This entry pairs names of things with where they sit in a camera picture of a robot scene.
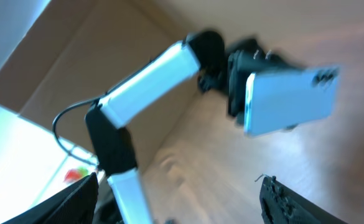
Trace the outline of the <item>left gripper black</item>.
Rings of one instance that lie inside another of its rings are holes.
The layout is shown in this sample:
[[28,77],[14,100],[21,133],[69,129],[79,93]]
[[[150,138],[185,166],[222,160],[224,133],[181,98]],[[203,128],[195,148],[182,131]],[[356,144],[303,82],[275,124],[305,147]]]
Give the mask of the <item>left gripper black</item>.
[[216,90],[228,97],[227,115],[244,125],[246,81],[253,72],[277,69],[302,70],[306,66],[286,60],[278,51],[266,50],[256,37],[241,39],[225,49],[219,65],[206,69],[197,80],[202,93]]

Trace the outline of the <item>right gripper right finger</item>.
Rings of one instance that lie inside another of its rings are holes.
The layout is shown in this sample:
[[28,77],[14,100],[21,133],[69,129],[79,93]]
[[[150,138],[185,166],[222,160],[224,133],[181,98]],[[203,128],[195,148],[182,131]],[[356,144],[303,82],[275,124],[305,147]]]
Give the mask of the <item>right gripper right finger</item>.
[[259,193],[265,224],[346,224],[277,180],[265,175]]

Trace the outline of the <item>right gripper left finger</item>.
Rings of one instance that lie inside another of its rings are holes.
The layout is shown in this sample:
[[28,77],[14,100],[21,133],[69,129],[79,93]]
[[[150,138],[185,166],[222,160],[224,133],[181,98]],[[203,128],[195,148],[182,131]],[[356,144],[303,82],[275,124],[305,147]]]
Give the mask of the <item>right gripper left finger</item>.
[[98,201],[92,173],[4,224],[91,224]]

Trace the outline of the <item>smartphone with teal screen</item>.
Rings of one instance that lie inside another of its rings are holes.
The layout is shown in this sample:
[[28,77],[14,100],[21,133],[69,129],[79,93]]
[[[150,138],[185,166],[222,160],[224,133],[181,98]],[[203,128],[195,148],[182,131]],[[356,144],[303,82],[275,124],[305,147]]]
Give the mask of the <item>smartphone with teal screen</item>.
[[339,74],[335,65],[253,72],[245,87],[244,132],[259,136],[330,116]]

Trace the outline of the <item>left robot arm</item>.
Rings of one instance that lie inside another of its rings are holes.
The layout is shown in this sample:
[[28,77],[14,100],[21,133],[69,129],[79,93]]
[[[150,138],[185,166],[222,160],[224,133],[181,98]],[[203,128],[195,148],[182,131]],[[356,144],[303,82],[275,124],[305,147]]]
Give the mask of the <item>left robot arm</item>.
[[298,64],[267,51],[254,36],[226,47],[213,29],[190,34],[172,44],[143,68],[128,76],[90,106],[85,122],[112,189],[118,223],[153,223],[141,183],[129,122],[181,83],[197,77],[200,91],[227,96],[227,114],[243,124],[245,83],[251,72]]

